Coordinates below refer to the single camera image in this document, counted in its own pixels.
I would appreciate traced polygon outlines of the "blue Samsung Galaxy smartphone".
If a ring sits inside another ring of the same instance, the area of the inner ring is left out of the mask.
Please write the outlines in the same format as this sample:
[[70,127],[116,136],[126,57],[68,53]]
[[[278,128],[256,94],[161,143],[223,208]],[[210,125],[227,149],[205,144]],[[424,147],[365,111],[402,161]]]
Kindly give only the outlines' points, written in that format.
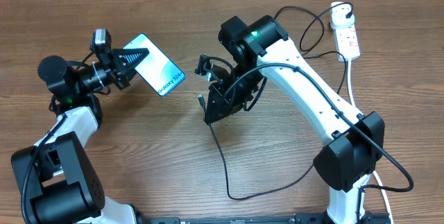
[[182,69],[143,33],[139,34],[123,48],[148,49],[148,55],[135,67],[135,71],[159,96],[166,96],[186,78]]

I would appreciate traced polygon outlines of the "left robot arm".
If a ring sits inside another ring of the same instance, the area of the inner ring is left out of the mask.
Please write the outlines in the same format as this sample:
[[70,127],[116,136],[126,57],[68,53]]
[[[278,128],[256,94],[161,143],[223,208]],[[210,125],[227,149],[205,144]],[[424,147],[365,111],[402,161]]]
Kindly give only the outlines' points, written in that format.
[[57,121],[41,140],[11,157],[26,223],[149,222],[134,205],[105,195],[85,152],[103,120],[96,95],[111,84],[128,87],[148,53],[146,48],[95,49],[99,61],[91,65],[57,55],[41,61],[37,73],[53,94],[49,109]]

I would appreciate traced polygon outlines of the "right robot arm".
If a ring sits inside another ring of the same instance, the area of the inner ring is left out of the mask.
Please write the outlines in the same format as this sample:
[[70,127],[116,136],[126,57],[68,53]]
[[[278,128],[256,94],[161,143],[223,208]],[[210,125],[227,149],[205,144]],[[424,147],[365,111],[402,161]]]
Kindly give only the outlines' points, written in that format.
[[370,175],[382,157],[384,121],[344,101],[305,61],[288,33],[271,16],[251,25],[233,17],[221,25],[219,42],[234,59],[202,55],[196,74],[211,83],[204,120],[215,123],[255,102],[260,82],[275,83],[303,113],[322,142],[312,166],[329,187],[322,214],[296,214],[296,223],[389,223],[388,214],[364,209]]

